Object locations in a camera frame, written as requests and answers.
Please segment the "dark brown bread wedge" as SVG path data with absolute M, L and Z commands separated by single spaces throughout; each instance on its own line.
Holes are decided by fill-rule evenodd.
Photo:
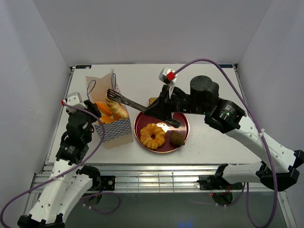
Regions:
M 179 133 L 178 131 L 171 131 L 170 142 L 171 142 L 171 144 L 173 144 L 175 146 L 185 145 L 184 136 L 181 133 Z

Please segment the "orange oval bread loaf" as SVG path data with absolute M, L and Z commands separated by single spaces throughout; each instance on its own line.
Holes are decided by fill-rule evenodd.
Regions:
M 97 108 L 100 112 L 105 114 L 106 116 L 112 116 L 112 111 L 109 109 L 106 102 L 99 101 L 95 103 L 97 105 Z

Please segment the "blue checkered paper bag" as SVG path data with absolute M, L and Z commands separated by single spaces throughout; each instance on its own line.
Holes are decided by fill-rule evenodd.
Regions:
M 104 137 L 103 144 L 107 149 L 133 142 L 131 121 L 126 106 L 107 97 L 107 90 L 120 92 L 113 70 L 102 78 L 86 76 L 87 96 L 97 105 L 101 113 L 100 123 L 95 125 L 99 137 Z

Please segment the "small croissant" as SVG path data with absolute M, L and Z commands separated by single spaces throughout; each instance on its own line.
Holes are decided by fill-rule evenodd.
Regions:
M 127 119 L 129 117 L 128 112 L 118 102 L 109 99 L 107 95 L 105 95 L 105 102 L 112 114 L 115 114 L 122 119 Z

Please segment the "long twisted bread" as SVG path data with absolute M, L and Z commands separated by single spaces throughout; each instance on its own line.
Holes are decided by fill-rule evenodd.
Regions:
M 110 124 L 115 121 L 115 119 L 107 115 L 103 115 L 102 117 L 100 117 L 100 120 L 103 124 Z

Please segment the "metal kitchen tongs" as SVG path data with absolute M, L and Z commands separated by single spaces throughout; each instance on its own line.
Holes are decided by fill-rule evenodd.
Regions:
M 122 94 L 120 94 L 119 92 L 112 90 L 112 89 L 107 90 L 107 97 L 112 101 L 115 101 L 115 102 L 118 102 L 121 104 L 125 104 L 125 105 L 130 106 L 134 109 L 137 109 L 143 113 L 148 109 L 147 107 L 124 97 Z

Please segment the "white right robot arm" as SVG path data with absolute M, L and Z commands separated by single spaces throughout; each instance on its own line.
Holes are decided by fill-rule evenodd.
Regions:
M 180 122 L 173 118 L 174 113 L 204 115 L 205 124 L 237 140 L 260 158 L 252 164 L 220 165 L 214 175 L 200 181 L 203 188 L 220 190 L 249 182 L 284 191 L 297 183 L 303 151 L 292 151 L 259 131 L 242 108 L 219 97 L 219 85 L 209 77 L 192 78 L 189 94 L 175 87 L 170 95 L 169 86 L 164 85 L 158 98 L 144 111 L 146 116 L 178 128 Z

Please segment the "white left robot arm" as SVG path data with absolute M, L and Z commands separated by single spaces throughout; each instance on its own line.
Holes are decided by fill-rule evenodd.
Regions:
M 101 117 L 89 100 L 62 101 L 69 118 L 52 173 L 35 206 L 18 220 L 20 228 L 63 228 L 66 219 L 83 194 L 101 184 L 97 168 L 82 165 L 92 140 L 93 123 Z

